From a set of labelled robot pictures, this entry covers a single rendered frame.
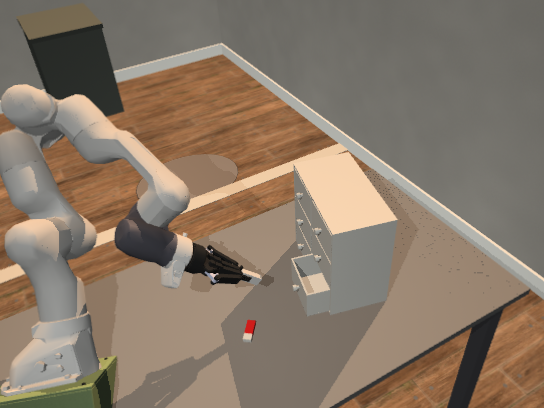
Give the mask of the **white chest of drawers with wooden top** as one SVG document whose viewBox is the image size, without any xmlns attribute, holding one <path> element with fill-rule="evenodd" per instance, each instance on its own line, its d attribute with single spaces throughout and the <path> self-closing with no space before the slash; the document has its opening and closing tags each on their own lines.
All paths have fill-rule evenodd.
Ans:
<svg viewBox="0 0 544 408">
<path fill-rule="evenodd" d="M 331 235 L 329 314 L 387 301 L 397 218 L 349 152 L 294 163 Z"/>
</svg>

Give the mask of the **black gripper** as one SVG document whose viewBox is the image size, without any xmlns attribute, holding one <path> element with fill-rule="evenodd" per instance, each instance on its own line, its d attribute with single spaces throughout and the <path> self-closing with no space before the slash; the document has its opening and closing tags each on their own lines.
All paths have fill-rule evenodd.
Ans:
<svg viewBox="0 0 544 408">
<path fill-rule="evenodd" d="M 189 264 L 185 267 L 185 272 L 201 273 L 208 276 L 212 285 L 217 283 L 237 284 L 240 280 L 257 285 L 262 280 L 261 275 L 243 269 L 242 265 L 238 266 L 238 262 L 217 251 L 211 245 L 208 245 L 205 249 L 204 246 L 199 244 L 192 244 L 193 255 Z"/>
</svg>

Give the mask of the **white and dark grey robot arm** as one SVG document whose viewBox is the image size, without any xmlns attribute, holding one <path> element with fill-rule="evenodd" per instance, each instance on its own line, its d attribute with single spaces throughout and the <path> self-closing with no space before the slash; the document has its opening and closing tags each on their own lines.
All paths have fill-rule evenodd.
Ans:
<svg viewBox="0 0 544 408">
<path fill-rule="evenodd" d="M 66 136 L 88 162 L 124 159 L 148 182 L 148 190 L 118 223 L 114 242 L 128 256 L 160 265 L 162 286 L 179 287 L 193 244 L 187 233 L 168 230 L 188 208 L 188 187 L 87 97 L 54 100 L 29 85 L 14 85 L 0 105 L 16 125 L 0 135 L 0 175 L 12 204 L 32 219 L 9 229 L 4 247 L 29 277 L 40 319 L 32 327 L 35 338 L 15 357 L 0 388 L 8 397 L 74 383 L 102 368 L 84 283 L 67 261 L 91 251 L 97 233 L 61 194 L 42 147 Z"/>
</svg>

